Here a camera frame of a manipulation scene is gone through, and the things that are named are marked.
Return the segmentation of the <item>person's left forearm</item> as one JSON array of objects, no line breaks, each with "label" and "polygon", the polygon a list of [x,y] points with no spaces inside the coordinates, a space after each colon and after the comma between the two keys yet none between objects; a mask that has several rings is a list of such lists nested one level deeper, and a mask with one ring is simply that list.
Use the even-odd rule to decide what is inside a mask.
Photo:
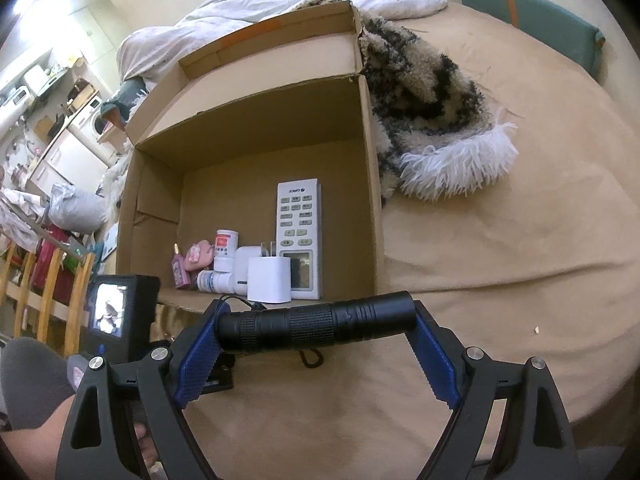
[{"label": "person's left forearm", "polygon": [[54,479],[58,450],[75,400],[70,396],[38,428],[4,432],[1,442],[29,479]]}]

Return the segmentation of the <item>person's left hand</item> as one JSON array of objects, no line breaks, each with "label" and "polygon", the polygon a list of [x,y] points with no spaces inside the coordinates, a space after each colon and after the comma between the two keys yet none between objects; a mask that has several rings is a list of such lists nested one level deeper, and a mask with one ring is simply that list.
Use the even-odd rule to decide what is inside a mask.
[{"label": "person's left hand", "polygon": [[145,463],[145,467],[151,469],[158,460],[158,454],[148,424],[146,423],[144,409],[139,401],[132,402],[130,408],[132,421],[134,422],[134,432],[138,439],[142,460]]}]

